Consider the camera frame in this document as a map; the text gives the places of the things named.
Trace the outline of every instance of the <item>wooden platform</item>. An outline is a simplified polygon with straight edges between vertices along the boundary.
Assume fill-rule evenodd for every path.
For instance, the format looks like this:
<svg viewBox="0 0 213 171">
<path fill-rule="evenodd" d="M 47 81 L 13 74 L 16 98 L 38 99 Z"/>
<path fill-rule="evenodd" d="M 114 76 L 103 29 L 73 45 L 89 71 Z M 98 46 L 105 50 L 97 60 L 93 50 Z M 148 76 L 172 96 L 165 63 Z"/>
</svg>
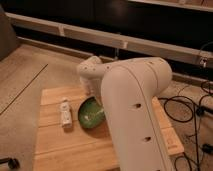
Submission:
<svg viewBox="0 0 213 171">
<path fill-rule="evenodd" d="M 73 128 L 64 132 L 60 125 L 59 104 L 62 97 L 70 100 Z M 34 171 L 95 171 L 119 167 L 107 123 L 84 131 L 77 112 L 86 99 L 80 87 L 61 87 L 43 90 Z M 178 136 L 157 98 L 153 107 L 170 155 L 184 151 Z"/>
</svg>

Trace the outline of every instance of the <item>bottle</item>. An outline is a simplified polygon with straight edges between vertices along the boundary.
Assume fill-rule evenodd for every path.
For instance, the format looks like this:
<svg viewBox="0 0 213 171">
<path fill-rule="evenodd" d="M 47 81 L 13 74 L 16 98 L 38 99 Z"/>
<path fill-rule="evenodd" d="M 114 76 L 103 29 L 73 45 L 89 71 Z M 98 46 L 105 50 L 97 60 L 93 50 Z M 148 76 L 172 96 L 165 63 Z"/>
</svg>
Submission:
<svg viewBox="0 0 213 171">
<path fill-rule="evenodd" d="M 72 117 L 70 104 L 67 98 L 63 98 L 60 104 L 61 111 L 61 125 L 63 128 L 71 128 L 72 127 Z"/>
</svg>

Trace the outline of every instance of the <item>concrete floor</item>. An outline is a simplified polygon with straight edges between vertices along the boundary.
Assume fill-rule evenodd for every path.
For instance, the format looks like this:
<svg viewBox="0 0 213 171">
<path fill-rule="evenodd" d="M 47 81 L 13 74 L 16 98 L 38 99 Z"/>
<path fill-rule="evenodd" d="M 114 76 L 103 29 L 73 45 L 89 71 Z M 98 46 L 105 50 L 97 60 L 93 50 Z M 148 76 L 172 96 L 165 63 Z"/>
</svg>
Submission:
<svg viewBox="0 0 213 171">
<path fill-rule="evenodd" d="M 0 76 L 1 111 L 48 64 L 14 103 L 0 115 L 0 158 L 16 157 L 20 160 L 21 171 L 32 170 L 41 91 L 44 88 L 78 85 L 76 66 L 81 61 L 82 59 L 65 54 L 22 45 L 15 53 L 0 63 L 1 74 L 4 73 Z M 183 83 L 173 81 L 168 89 L 159 96 L 177 95 L 184 86 Z M 190 86 L 181 92 L 181 95 L 188 96 L 195 101 L 198 101 L 203 94 L 202 90 L 195 86 Z M 211 106 L 213 99 L 207 98 L 204 103 Z M 174 116 L 188 112 L 183 106 L 172 103 L 168 109 L 174 112 Z M 213 117 L 210 116 L 202 119 L 199 134 L 200 144 L 204 142 L 213 144 L 212 122 Z M 184 143 L 186 153 L 194 159 L 194 145 L 185 138 L 185 134 L 193 133 L 192 123 L 172 123 Z M 202 164 L 203 171 L 213 170 L 213 162 L 211 161 L 213 161 L 213 156 L 205 155 Z M 188 170 L 183 160 L 178 162 L 178 168 L 181 171 Z M 0 166 L 0 171 L 7 170 L 6 165 Z"/>
</svg>

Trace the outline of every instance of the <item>green bowl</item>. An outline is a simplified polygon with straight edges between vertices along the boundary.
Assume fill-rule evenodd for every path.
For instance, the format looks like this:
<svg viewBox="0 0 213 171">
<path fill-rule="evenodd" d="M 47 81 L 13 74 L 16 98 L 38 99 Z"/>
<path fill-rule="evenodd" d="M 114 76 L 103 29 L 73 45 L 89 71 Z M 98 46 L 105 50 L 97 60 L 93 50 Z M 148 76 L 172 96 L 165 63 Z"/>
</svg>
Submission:
<svg viewBox="0 0 213 171">
<path fill-rule="evenodd" d="M 105 120 L 104 109 L 94 97 L 90 97 L 81 104 L 78 120 L 83 128 L 94 128 Z"/>
</svg>

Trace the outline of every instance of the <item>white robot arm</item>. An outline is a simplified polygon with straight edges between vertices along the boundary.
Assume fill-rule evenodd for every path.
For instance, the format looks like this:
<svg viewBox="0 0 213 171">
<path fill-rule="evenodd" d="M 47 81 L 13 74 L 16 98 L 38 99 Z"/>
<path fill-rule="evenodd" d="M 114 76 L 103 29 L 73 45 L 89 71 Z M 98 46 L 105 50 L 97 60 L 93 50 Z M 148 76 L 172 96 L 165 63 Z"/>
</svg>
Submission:
<svg viewBox="0 0 213 171">
<path fill-rule="evenodd" d="M 77 70 L 87 94 L 104 107 L 121 170 L 173 170 L 152 107 L 171 81 L 168 63 L 155 57 L 102 64 L 93 56 Z"/>
</svg>

